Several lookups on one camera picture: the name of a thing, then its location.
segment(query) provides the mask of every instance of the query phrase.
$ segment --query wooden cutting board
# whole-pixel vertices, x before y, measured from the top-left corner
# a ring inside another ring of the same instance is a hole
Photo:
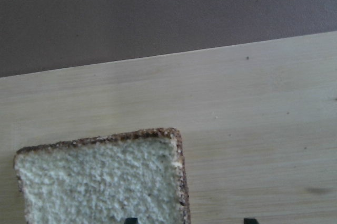
[[[0,78],[0,223],[21,147],[176,127],[194,224],[336,223],[337,32]]]

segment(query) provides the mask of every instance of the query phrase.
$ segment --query gray countertop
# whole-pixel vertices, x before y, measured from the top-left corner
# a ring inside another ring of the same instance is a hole
[[[0,0],[0,76],[337,30],[336,0]]]

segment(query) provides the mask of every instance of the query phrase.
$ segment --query bread crust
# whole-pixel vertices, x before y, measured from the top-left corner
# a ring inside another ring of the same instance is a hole
[[[155,137],[165,137],[168,139],[177,139],[177,156],[182,165],[180,179],[179,179],[179,188],[180,188],[180,210],[182,215],[182,220],[184,224],[191,224],[191,213],[190,213],[190,202],[189,202],[189,189],[187,187],[186,179],[186,170],[185,170],[185,158],[183,155],[183,145],[182,137],[176,128],[150,128],[150,129],[141,129],[129,133],[113,134],[108,136],[98,136],[92,138],[82,138],[73,141],[60,141],[55,144],[46,144],[46,145],[37,145],[31,147],[24,147],[19,149],[16,152],[14,157],[14,167],[16,164],[16,157],[19,155],[24,155],[29,152],[36,152],[39,150],[52,150],[60,148],[69,148],[69,147],[78,147],[82,145],[96,144],[97,142],[117,142],[124,140],[137,140],[139,138],[155,138]],[[19,190],[23,191],[23,183],[17,171],[17,179],[19,183]]]

